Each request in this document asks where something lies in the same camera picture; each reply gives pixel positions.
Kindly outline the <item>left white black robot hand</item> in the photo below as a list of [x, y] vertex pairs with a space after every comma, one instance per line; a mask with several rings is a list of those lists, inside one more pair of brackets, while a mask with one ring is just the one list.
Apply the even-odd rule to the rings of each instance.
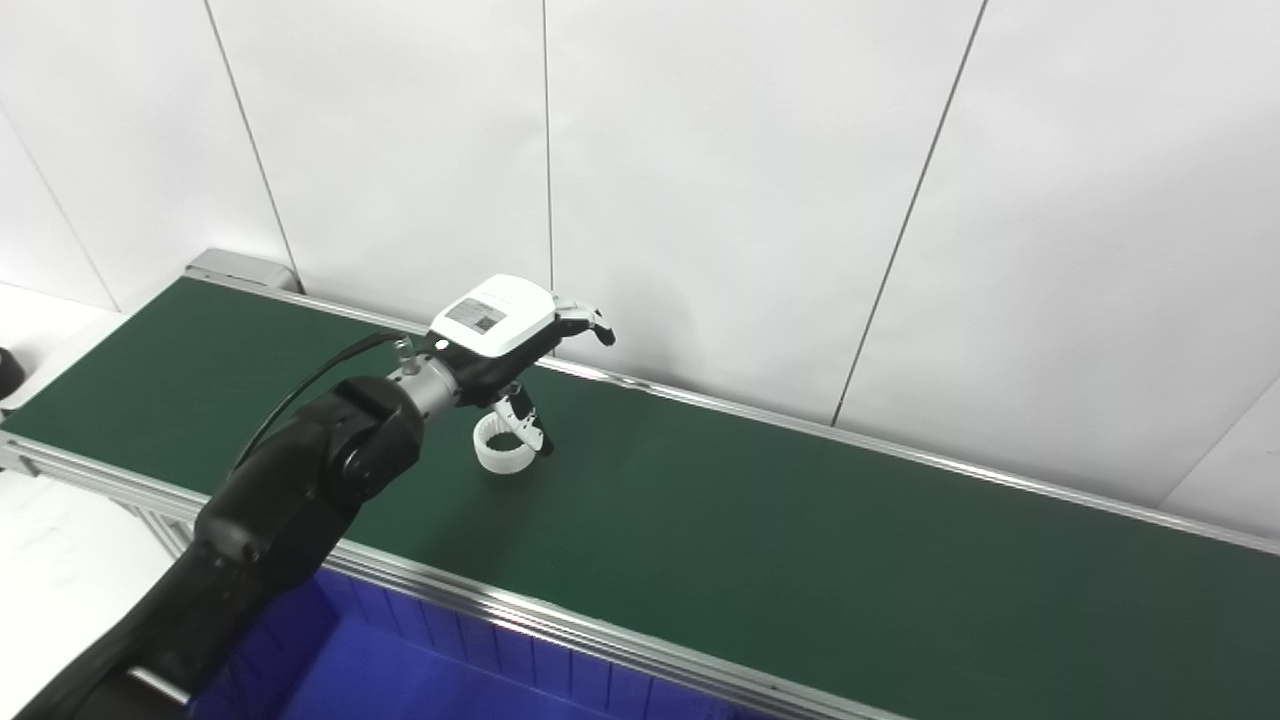
[[539, 456], [554, 445], [520, 375], [562, 340], [591, 332], [605, 347], [616, 333], [590, 304], [562, 299], [516, 275], [488, 278], [431, 320], [429, 357], [448, 370], [458, 407], [489, 407]]

